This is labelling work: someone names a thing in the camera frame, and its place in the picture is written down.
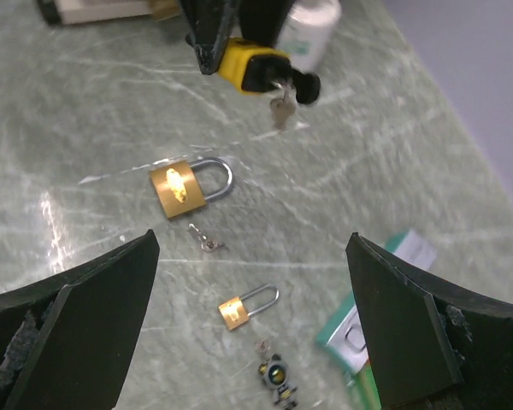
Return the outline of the large brass padlock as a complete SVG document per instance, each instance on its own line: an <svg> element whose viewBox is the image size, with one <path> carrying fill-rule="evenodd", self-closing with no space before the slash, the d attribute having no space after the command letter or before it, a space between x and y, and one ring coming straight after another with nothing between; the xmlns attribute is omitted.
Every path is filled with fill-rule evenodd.
<svg viewBox="0 0 513 410"><path fill-rule="evenodd" d="M220 168L226 175L226 183L210 194L204 194L196 171L206 167ZM230 165L217 157L204 157L195 161L177 161L149 171L150 181L156 191L162 209L169 220L202 208L208 202L227 195L233 188L234 174Z"/></svg>

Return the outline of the yellow padlock keys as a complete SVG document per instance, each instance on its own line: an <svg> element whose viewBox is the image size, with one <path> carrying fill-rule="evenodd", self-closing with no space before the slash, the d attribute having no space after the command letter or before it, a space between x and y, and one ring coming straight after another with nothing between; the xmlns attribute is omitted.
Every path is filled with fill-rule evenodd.
<svg viewBox="0 0 513 410"><path fill-rule="evenodd" d="M278 97L274 97L269 104L274 127L278 131L286 129L287 121L296 112L296 103L292 98L294 90L291 79L277 79L271 82L280 91Z"/></svg>

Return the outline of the yellow padlock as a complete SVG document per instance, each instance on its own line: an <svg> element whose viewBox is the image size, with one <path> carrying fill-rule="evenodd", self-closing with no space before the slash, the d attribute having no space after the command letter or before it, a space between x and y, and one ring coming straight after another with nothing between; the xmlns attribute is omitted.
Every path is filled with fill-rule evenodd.
<svg viewBox="0 0 513 410"><path fill-rule="evenodd" d="M242 94L260 95L285 85L295 90L297 103L310 105L321 93L317 74L298 70L282 51L242 38L227 41L217 73Z"/></svg>

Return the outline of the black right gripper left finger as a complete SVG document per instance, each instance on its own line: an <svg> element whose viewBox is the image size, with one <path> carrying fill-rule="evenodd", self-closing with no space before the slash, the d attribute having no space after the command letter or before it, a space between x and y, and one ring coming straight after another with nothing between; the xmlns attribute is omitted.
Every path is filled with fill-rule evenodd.
<svg viewBox="0 0 513 410"><path fill-rule="evenodd" d="M148 230L83 265L0 294L0 409L114 408L159 252Z"/></svg>

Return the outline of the small silver key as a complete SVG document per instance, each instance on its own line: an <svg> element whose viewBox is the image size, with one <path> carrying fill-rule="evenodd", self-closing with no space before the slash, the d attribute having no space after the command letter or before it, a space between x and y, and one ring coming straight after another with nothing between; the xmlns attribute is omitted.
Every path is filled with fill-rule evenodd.
<svg viewBox="0 0 513 410"><path fill-rule="evenodd" d="M189 231L198 239L200 248L203 252L212 253L226 246L221 240L208 236L205 232L197 228L193 223L188 224Z"/></svg>

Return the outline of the small brass padlock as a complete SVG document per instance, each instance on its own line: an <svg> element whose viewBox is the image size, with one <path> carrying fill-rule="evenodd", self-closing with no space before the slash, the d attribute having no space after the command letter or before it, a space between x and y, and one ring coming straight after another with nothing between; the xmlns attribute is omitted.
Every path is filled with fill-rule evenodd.
<svg viewBox="0 0 513 410"><path fill-rule="evenodd" d="M271 291L273 297L268 302L263 303L261 306L248 310L244 302L251 299L253 296L257 296L263 292ZM250 320L252 316L255 316L266 309L272 307L280 298L280 290L272 284L263 284L254 290L251 290L242 296L236 296L226 302L223 302L218 306L218 312L224 319L224 322L228 330L232 331L241 325L244 325Z"/></svg>

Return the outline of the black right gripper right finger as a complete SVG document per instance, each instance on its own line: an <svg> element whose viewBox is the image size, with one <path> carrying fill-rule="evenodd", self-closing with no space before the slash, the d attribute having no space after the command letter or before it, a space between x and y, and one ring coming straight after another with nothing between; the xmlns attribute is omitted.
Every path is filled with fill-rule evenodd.
<svg viewBox="0 0 513 410"><path fill-rule="evenodd" d="M513 409L513 304L353 233L346 255L385 409Z"/></svg>

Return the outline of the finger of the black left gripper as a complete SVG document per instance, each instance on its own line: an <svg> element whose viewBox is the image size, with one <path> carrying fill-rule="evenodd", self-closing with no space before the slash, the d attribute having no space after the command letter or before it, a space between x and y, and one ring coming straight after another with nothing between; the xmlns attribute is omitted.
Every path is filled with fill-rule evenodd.
<svg viewBox="0 0 513 410"><path fill-rule="evenodd" d="M274 47L294 3L294 0L242 0L239 6L242 37Z"/></svg>
<svg viewBox="0 0 513 410"><path fill-rule="evenodd" d="M203 75L216 73L239 12L239 0L179 0L186 36Z"/></svg>

